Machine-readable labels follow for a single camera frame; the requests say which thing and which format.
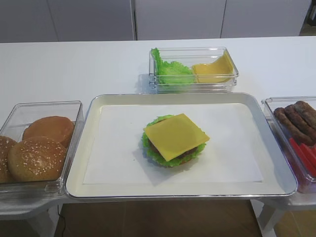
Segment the clear sausage container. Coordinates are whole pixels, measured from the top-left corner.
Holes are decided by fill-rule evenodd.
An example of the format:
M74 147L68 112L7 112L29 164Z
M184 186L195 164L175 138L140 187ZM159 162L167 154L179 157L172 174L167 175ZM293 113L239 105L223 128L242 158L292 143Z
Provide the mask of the clear sausage container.
M270 127L276 135L276 138L284 150L289 164L298 181L298 191L301 193L315 193L316 192L316 178L312 178L304 169L301 161L297 157L295 151L289 143L289 139L293 138L289 131L277 120L274 116L276 108L284 108L289 105L294 105L297 101L304 101L316 110L315 97L272 97L262 101L264 105L264 113L268 120ZM309 146L313 153L316 154L316 139L313 146Z

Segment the white metal baking tray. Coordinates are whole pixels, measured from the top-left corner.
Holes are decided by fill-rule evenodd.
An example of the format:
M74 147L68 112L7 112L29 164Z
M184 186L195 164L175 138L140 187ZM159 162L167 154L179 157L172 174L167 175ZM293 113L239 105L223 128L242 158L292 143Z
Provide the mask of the white metal baking tray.
M261 182L86 184L84 182L103 106L117 105L200 105L243 104L251 112L262 139L262 156L256 162ZM160 155L152 151L148 138ZM146 155L164 168L178 167L182 153L197 147L184 157L197 158L210 137L187 115L165 115L148 123L141 136ZM66 190L75 198L209 198L274 197L296 192L297 180L279 148L257 100L245 93L125 94L100 95L92 100L67 181Z

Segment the brown burger patty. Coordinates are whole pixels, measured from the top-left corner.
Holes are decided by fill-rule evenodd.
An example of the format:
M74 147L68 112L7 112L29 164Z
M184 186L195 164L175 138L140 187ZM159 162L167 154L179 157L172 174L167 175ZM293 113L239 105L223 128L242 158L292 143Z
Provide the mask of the brown burger patty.
M150 139L148 138L148 142L149 142L149 146L152 149L152 151L154 151L155 153L160 155L160 152L158 151L158 149L153 145L153 143L150 141ZM197 150L197 147L192 148L191 150L188 150L184 153L182 153L181 155L177 156L176 158L182 160L184 157L192 154L193 152L195 152Z

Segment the clear lettuce and cheese container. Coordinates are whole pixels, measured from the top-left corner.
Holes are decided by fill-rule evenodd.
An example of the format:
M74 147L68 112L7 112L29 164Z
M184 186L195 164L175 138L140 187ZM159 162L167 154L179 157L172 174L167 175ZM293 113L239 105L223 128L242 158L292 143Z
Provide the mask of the clear lettuce and cheese container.
M152 48L149 85L156 93L231 92L239 71L226 47Z

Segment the brown sausage front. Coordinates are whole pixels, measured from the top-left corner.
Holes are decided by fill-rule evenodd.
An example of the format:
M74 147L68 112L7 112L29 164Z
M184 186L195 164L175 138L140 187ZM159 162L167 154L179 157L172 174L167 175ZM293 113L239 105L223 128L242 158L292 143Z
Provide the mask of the brown sausage front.
M306 134L301 132L286 116L284 108L276 108L274 116L289 131L295 141L313 146L314 141Z

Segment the sesame bun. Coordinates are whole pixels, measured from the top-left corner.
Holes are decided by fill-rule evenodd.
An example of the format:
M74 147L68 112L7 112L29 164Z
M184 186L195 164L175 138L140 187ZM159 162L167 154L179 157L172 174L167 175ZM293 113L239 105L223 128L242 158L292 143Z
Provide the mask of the sesame bun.
M60 177L67 149L53 139L37 136L18 142L8 153L7 166L18 182L51 181Z
M17 144L13 139L1 136L0 137L0 182L12 183L14 181L7 167L8 153L12 147Z

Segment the curled yellow cheese slice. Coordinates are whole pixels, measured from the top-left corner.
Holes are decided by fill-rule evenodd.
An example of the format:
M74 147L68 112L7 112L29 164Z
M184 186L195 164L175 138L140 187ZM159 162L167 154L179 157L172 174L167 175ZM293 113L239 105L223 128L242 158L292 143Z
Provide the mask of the curled yellow cheese slice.
M209 65L210 74L232 74L233 64L225 51L221 57L219 57L215 62Z

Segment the green lettuce leaves in container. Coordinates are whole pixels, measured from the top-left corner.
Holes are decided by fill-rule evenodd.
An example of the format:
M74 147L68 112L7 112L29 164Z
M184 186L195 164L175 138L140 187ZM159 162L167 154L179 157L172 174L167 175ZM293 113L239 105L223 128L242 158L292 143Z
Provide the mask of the green lettuce leaves in container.
M155 60L156 72L159 84L191 84L195 82L193 71L180 62L167 62L162 60L157 48L151 49L151 55Z

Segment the flat yellow cheese slice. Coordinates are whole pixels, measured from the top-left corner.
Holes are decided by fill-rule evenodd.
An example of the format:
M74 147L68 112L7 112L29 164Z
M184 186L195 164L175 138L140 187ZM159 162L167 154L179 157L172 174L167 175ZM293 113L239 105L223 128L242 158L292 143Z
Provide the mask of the flat yellow cheese slice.
M197 83L220 83L229 78L225 75L233 74L233 67L226 64L196 64L192 66Z

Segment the red bacon strips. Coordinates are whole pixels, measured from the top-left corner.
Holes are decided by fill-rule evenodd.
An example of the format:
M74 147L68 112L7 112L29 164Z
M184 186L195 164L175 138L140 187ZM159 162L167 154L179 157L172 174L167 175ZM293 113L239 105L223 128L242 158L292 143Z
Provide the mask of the red bacon strips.
M295 151L297 157L301 161L306 172L312 177L316 177L316 155L313 153L312 149L305 145L304 143L297 144L293 139L289 139L289 143L293 150Z

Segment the left sesame bun top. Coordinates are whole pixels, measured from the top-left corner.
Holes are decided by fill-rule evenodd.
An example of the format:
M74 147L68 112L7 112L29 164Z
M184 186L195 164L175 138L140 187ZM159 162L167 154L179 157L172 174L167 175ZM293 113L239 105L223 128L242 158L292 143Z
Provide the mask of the left sesame bun top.
M17 144L13 139L1 136L0 137L0 182L12 183L14 181L7 167L8 153L12 147Z

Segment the plain brown bun bottom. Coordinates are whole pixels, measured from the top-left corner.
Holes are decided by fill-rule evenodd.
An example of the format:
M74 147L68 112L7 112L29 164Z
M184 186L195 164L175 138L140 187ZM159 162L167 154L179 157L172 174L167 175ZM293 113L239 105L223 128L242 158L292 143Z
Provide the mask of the plain brown bun bottom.
M68 148L75 125L67 117L52 116L34 121L23 132L22 140L45 136Z

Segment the clear plastic bun container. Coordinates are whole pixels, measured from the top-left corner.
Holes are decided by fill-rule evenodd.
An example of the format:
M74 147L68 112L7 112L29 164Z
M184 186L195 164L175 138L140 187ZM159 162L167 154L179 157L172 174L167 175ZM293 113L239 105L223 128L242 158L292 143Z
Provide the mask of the clear plastic bun container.
M0 129L1 199L58 197L84 127L81 101L20 103Z

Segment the white parchment paper sheet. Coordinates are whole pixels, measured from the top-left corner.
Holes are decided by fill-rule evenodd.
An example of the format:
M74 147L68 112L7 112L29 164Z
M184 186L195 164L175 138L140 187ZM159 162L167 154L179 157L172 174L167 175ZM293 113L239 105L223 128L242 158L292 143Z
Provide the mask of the white parchment paper sheet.
M187 115L209 137L194 160L164 168L142 146L144 127L165 115ZM262 139L243 104L103 106L84 182L86 184L261 182L256 158Z

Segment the brown sausage middle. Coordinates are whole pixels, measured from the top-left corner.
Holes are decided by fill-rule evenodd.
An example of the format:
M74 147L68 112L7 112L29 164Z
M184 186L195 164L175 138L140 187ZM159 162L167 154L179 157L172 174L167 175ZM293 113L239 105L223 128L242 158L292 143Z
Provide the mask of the brown sausage middle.
M316 138L316 131L310 127L305 120L296 112L294 105L285 107L285 114L288 119L305 135L308 135L312 139Z

